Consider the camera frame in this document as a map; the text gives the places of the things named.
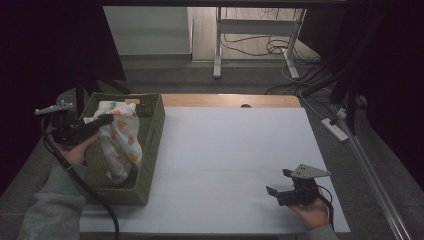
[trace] human hand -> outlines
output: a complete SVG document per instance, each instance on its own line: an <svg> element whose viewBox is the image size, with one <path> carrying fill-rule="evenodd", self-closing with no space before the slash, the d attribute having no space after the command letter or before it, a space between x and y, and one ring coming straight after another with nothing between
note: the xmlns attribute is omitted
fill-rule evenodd
<svg viewBox="0 0 424 240"><path fill-rule="evenodd" d="M302 219L303 223L310 229L329 224L327 205L319 198L309 206L288 206Z"/></svg>
<svg viewBox="0 0 424 240"><path fill-rule="evenodd" d="M86 150L88 146L93 144L98 139L98 134L94 134L84 142L77 146L67 146L54 143L55 147L60 153L68 160L71 165L81 165L84 161L88 160Z"/></svg>

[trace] power strip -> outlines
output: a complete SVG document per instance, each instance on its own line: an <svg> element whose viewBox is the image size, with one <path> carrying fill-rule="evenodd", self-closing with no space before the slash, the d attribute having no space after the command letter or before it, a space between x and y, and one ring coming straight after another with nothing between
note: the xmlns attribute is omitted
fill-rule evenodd
<svg viewBox="0 0 424 240"><path fill-rule="evenodd" d="M321 121L324 125L340 142L346 141L349 137L339 128L336 124L331 125L330 119L326 118Z"/></svg>

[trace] white wall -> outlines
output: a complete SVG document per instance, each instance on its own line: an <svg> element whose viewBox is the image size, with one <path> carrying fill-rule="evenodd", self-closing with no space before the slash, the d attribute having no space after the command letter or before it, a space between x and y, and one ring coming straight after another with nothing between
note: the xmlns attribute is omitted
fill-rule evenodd
<svg viewBox="0 0 424 240"><path fill-rule="evenodd" d="M103 9L119 55L191 53L190 8L107 6Z"/></svg>

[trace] finger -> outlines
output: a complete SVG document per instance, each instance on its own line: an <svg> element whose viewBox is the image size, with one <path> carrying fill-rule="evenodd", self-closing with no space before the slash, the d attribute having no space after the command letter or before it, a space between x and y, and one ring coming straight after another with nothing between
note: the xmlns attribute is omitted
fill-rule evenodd
<svg viewBox="0 0 424 240"><path fill-rule="evenodd" d="M97 141L98 138L99 138L98 133L96 133L93 136L89 137L84 142L82 142L79 145L77 145L75 148L78 149L79 151L84 152L88 148L88 146L90 146L95 141Z"/></svg>

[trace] black curtain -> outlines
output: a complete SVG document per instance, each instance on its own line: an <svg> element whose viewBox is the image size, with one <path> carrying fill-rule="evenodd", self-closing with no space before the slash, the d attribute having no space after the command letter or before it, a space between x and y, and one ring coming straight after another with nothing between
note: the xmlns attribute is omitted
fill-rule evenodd
<svg viewBox="0 0 424 240"><path fill-rule="evenodd" d="M3 193L41 137L35 109L55 104L77 77L125 75L96 1L2 1L0 30Z"/></svg>
<svg viewBox="0 0 424 240"><path fill-rule="evenodd" d="M424 17L418 1L393 1L356 71L367 118L424 189Z"/></svg>

